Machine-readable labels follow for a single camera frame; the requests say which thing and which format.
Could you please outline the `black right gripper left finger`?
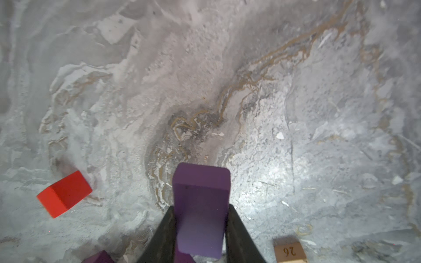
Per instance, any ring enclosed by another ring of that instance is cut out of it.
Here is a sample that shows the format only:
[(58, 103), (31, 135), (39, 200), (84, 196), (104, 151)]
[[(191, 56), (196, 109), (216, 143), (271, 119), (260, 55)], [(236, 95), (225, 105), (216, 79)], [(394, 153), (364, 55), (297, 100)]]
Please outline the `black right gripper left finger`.
[(137, 263), (173, 263), (176, 236), (174, 207), (170, 206)]

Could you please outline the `purple prism brick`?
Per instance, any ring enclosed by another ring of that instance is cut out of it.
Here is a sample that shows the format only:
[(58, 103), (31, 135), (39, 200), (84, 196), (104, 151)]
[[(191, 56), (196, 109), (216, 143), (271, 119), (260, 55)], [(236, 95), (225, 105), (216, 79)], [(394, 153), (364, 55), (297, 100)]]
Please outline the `purple prism brick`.
[(101, 251), (84, 259), (82, 263), (115, 263), (115, 262), (106, 251)]

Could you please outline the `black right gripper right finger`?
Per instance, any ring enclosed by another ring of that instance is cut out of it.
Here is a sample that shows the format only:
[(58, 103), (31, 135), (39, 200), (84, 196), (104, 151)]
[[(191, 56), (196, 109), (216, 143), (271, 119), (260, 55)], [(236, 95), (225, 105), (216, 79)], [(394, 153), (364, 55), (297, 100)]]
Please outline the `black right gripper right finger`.
[(225, 240), (228, 263), (266, 263), (232, 204), (229, 204)]

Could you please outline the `purple cube brick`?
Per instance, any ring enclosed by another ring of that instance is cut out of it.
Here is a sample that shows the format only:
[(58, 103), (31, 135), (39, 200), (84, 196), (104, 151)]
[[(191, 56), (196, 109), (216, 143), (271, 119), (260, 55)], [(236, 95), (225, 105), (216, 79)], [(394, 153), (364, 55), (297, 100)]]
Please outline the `purple cube brick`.
[(230, 171), (181, 163), (172, 180), (180, 252), (220, 259), (231, 189)]

